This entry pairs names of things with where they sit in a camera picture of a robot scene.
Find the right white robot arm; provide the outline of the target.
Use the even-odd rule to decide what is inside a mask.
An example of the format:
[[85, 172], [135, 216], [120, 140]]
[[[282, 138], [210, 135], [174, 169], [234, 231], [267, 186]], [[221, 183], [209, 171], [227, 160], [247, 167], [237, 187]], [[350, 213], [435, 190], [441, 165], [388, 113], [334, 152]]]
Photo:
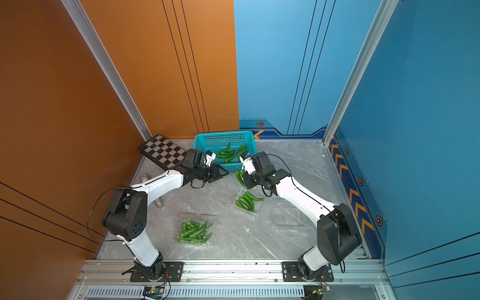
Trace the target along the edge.
[[270, 155], [258, 152], [240, 155], [242, 180], [247, 188], [260, 186], [266, 196], [289, 201], [316, 226], [316, 244], [297, 261], [299, 275], [306, 281], [321, 276], [327, 265], [341, 266], [344, 260], [363, 243], [356, 217], [347, 204], [334, 204], [302, 186], [290, 170], [276, 169]]

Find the teal plastic basket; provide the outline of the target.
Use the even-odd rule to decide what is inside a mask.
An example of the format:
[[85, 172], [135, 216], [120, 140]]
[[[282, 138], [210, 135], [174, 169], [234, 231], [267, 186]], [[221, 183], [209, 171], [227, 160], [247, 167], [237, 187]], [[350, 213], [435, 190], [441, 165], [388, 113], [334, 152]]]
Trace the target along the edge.
[[229, 172], [239, 171], [242, 168], [240, 155], [230, 163], [225, 163], [226, 155], [217, 155], [217, 153], [225, 149], [229, 143], [231, 143], [229, 152], [237, 150], [242, 145], [246, 145], [246, 152], [250, 155], [257, 153], [255, 139], [251, 131], [227, 131], [198, 134], [194, 139], [193, 148], [201, 150], [204, 153], [206, 151], [212, 151], [216, 154], [214, 163], [221, 165]]

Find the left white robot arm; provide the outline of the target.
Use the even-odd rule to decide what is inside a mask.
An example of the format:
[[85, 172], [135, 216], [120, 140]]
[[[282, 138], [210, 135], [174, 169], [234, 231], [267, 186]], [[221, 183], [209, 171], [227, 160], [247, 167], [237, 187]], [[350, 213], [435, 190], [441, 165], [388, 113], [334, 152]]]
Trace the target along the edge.
[[163, 174], [133, 186], [113, 189], [102, 225], [116, 236], [134, 257], [134, 266], [125, 273], [146, 281], [166, 278], [163, 255], [147, 234], [148, 210], [165, 194], [182, 188], [195, 180], [213, 183], [229, 175], [229, 171], [214, 162], [215, 153], [189, 149], [175, 167]]

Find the green pepper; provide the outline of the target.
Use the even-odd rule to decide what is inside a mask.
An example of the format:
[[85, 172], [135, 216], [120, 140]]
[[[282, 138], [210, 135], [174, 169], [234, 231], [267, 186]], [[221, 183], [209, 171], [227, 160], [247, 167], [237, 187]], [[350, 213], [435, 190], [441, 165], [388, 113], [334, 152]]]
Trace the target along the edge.
[[236, 205], [239, 208], [242, 208], [252, 213], [255, 211], [255, 205], [253, 201], [251, 201], [250, 198], [246, 197], [245, 194], [243, 196], [240, 196], [239, 199], [236, 200]]
[[246, 192], [245, 196], [248, 197], [251, 201], [264, 201], [264, 198], [253, 196], [250, 192]]
[[217, 155], [227, 155], [230, 152], [230, 147], [231, 147], [231, 143], [229, 143], [226, 148], [219, 151]]
[[244, 182], [244, 179], [243, 179], [243, 175], [244, 175], [245, 171], [244, 170], [239, 170], [239, 171], [236, 171], [235, 172], [235, 175], [236, 175], [236, 178], [237, 180], [239, 181], [239, 183], [244, 187], [244, 188], [247, 188], [245, 182]]
[[225, 163], [230, 163], [232, 160], [237, 158], [239, 155], [241, 155], [243, 152], [246, 151], [246, 145], [240, 146], [238, 149], [234, 149], [226, 154], [226, 159]]

